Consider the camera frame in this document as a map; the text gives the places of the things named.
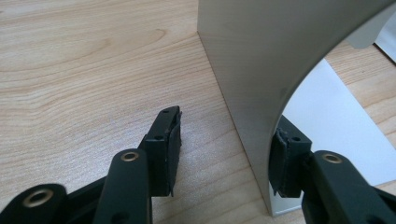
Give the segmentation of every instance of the curved cutout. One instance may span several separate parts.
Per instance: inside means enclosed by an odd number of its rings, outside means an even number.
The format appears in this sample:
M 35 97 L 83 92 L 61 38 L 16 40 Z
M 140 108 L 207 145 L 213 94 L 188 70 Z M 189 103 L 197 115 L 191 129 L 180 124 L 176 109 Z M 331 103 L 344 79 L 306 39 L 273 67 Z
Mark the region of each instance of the curved cutout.
M 309 71 L 395 1 L 200 0 L 198 32 L 272 213 L 271 138 Z

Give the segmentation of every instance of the wood grain surface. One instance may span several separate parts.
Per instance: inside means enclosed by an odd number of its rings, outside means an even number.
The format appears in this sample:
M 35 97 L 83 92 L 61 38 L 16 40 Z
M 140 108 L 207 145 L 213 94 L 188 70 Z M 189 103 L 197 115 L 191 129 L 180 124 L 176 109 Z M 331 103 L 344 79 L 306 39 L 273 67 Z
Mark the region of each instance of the wood grain surface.
M 196 33 L 197 8 L 0 2 L 0 209 L 37 184 L 71 192 L 106 175 L 161 109 L 180 105 L 176 196 L 153 199 L 154 223 L 304 223 L 301 211 L 266 212 Z M 394 65 L 362 52 L 342 44 L 327 59 L 395 146 Z M 396 182 L 381 188 L 396 193 Z

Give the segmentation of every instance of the screw hole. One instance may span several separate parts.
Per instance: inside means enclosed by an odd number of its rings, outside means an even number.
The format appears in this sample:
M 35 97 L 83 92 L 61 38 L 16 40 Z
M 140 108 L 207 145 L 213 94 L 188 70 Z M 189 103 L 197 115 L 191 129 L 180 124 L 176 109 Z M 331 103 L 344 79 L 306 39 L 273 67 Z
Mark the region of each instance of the screw hole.
M 325 161 L 332 162 L 332 163 L 343 162 L 339 157 L 332 155 L 332 154 L 324 154 L 322 157 Z
M 128 221 L 129 214 L 127 212 L 119 212 L 113 215 L 111 218 L 112 224 L 122 224 Z
M 23 200 L 23 205 L 28 208 L 37 207 L 46 203 L 53 196 L 53 191 L 50 189 L 39 189 L 31 193 Z
M 136 152 L 126 152 L 122 154 L 121 159 L 123 161 L 134 161 L 139 157 L 139 154 Z

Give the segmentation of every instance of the black plastic part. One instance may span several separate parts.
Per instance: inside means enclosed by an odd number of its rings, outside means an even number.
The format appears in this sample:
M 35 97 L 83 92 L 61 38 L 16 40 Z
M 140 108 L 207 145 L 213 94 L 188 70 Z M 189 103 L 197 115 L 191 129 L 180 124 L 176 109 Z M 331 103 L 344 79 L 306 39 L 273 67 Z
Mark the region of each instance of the black plastic part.
M 64 223 L 66 190 L 62 185 L 32 187 L 15 197 L 0 214 L 2 224 Z
M 309 164 L 317 198 L 322 200 L 329 217 L 321 223 L 396 223 L 394 213 L 347 158 L 330 151 L 317 151 Z M 311 211 L 308 215 L 304 212 L 305 220 L 317 223 L 322 212 Z
M 178 106 L 162 110 L 139 145 L 148 155 L 152 197 L 173 196 L 180 153 L 180 117 Z
M 312 141 L 288 119 L 281 117 L 271 143 L 269 180 L 281 197 L 299 198 L 297 182 L 301 161 L 311 153 Z
M 376 193 L 381 197 L 382 201 L 387 204 L 387 206 L 393 211 L 396 215 L 396 196 L 385 192 L 384 190 L 374 188 Z
M 92 223 L 105 181 L 103 177 L 68 195 L 67 224 Z
M 93 223 L 150 223 L 146 152 L 127 149 L 114 156 Z
M 328 223 L 329 215 L 324 209 L 322 201 L 311 201 L 304 196 L 301 204 L 306 224 Z

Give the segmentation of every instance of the white surface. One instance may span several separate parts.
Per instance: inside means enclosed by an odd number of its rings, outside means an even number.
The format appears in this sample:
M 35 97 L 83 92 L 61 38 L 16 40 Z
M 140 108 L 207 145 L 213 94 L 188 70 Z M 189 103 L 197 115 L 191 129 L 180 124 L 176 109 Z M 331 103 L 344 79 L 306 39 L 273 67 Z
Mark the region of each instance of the white surface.
M 293 94 L 283 115 L 312 140 L 313 151 L 344 155 L 370 185 L 396 179 L 396 150 L 325 60 Z M 277 216 L 299 208 L 301 200 L 276 195 L 271 204 Z
M 396 62 L 396 13 L 382 28 L 375 43 Z

